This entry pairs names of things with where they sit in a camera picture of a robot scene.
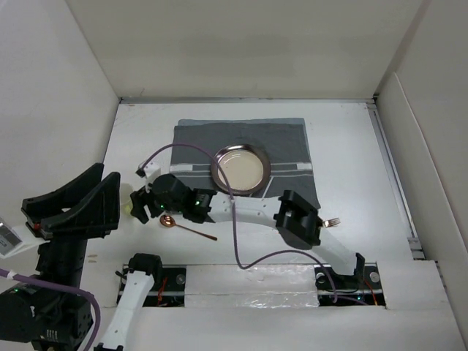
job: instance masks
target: gray placemat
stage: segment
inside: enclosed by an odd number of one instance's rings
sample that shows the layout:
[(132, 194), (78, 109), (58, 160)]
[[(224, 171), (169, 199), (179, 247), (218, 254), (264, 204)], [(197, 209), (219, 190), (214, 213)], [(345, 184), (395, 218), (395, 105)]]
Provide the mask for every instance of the gray placemat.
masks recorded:
[[(264, 150), (271, 162), (268, 185), (252, 197), (281, 196), (286, 189), (293, 190), (320, 208), (315, 189), (314, 173), (309, 156), (305, 125), (302, 118), (291, 118), (296, 123), (257, 123), (226, 121), (194, 123), (174, 128), (174, 143), (191, 143), (215, 154), (228, 145), (248, 143)], [(186, 185), (194, 188), (216, 189), (209, 172), (209, 161), (199, 151), (174, 148), (171, 172)]]

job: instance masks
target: table surface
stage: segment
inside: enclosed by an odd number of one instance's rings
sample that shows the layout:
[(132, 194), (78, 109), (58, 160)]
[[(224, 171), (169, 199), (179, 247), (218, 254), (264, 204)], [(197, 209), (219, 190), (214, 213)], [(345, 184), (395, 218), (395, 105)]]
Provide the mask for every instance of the table surface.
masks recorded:
[[(241, 120), (304, 118), (323, 218), (340, 217), (331, 232), (368, 262), (412, 260), (407, 243), (409, 228), (399, 214), (374, 129), (365, 103), (245, 102), (120, 105), (105, 156), (105, 173), (118, 171), (121, 182), (139, 189), (137, 166), (155, 150), (173, 141), (173, 128), (183, 118)], [(155, 161), (166, 173), (171, 151)], [(230, 223), (179, 224), (215, 235), (209, 241), (178, 228), (167, 229), (157, 219), (148, 224), (123, 215), (119, 229), (105, 240), (88, 243), (87, 276), (112, 275), (136, 252), (158, 254), (165, 265), (234, 264)], [(256, 224), (238, 226), (243, 263), (286, 249), (275, 230)], [(310, 263), (306, 257), (285, 254), (265, 263)], [(115, 303), (117, 281), (109, 278), (97, 297), (106, 306)]]
[[(368, 261), (377, 261), (388, 309), (145, 308), (132, 350), (158, 345), (182, 350), (194, 344), (204, 350), (251, 349), (252, 345), (256, 350), (310, 346), (317, 350), (464, 350), (435, 264), (412, 260), (409, 228), (401, 222), (364, 103), (121, 105), (105, 157), (105, 172), (118, 171), (123, 183), (140, 188), (143, 183), (135, 175), (137, 166), (172, 141), (173, 127), (181, 118), (286, 117), (305, 119), (321, 214), (325, 218), (339, 216), (342, 225), (333, 230), (336, 236)], [(169, 161), (170, 151), (157, 158), (164, 171), (168, 171)], [(128, 217), (123, 217), (119, 230), (104, 240), (89, 241), (81, 287), (92, 291), (102, 307), (99, 334), (115, 310), (118, 277), (114, 271), (136, 252), (159, 254), (166, 265), (235, 262), (228, 224), (181, 223), (217, 235), (219, 241), (211, 243), (177, 229), (162, 228), (157, 220), (143, 225)], [(239, 236), (245, 263), (286, 248), (274, 231), (256, 225), (241, 224)], [(34, 255), (29, 256), (35, 262)], [(309, 262), (286, 255), (268, 263)], [(24, 344), (3, 345), (12, 351), (31, 349)]]

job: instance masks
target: white wall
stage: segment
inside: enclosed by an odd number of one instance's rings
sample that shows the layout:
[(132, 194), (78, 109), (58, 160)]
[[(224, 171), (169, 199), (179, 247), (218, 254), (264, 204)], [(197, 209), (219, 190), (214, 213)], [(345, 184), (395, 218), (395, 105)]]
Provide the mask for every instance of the white wall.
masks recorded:
[(67, 0), (121, 97), (371, 98), (421, 0)]
[(468, 1), (433, 0), (377, 102), (413, 220), (468, 340)]
[[(23, 198), (102, 161), (117, 106), (63, 0), (0, 0), (0, 216), (23, 223)], [(34, 252), (0, 262), (21, 273), (36, 263)]]

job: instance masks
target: orange wire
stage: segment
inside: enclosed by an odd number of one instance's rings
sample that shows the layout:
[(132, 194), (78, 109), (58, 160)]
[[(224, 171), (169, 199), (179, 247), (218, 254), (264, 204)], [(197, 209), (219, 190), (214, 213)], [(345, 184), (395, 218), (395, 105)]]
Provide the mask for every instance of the orange wire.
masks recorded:
[(161, 288), (160, 288), (159, 291), (158, 291), (158, 303), (156, 304), (156, 306), (159, 306), (159, 304), (160, 304), (161, 301), (162, 301), (162, 296), (161, 296), (161, 294), (164, 292), (164, 289), (166, 288), (166, 283), (167, 283), (167, 277), (164, 278), (164, 280), (162, 281), (162, 286), (161, 286)]
[(371, 293), (372, 293), (372, 298), (374, 299), (374, 305), (375, 306), (378, 306), (377, 304), (377, 299), (375, 298), (375, 294), (374, 294), (374, 290), (372, 289), (371, 285), (364, 279), (364, 283), (366, 283), (366, 285), (369, 287), (369, 289), (371, 290)]

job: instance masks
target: spoon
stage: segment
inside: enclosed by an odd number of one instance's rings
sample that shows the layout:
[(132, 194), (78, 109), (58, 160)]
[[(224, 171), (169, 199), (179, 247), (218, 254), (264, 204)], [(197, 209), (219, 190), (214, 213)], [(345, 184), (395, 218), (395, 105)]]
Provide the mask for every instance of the spoon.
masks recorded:
[(177, 224), (176, 220), (171, 216), (166, 216), (166, 215), (161, 216), (159, 218), (159, 221), (161, 222), (162, 225), (164, 225), (165, 227), (168, 227), (168, 228), (180, 227), (182, 229), (185, 229), (185, 230), (188, 230), (190, 232), (196, 233), (198, 235), (204, 236), (205, 238), (215, 240), (215, 241), (218, 240), (218, 238), (216, 236), (211, 236), (211, 235), (208, 235), (208, 234), (204, 234), (204, 233), (198, 232), (196, 230), (193, 230), (193, 229), (190, 229), (190, 228), (187, 228), (187, 227), (184, 227), (182, 225)]

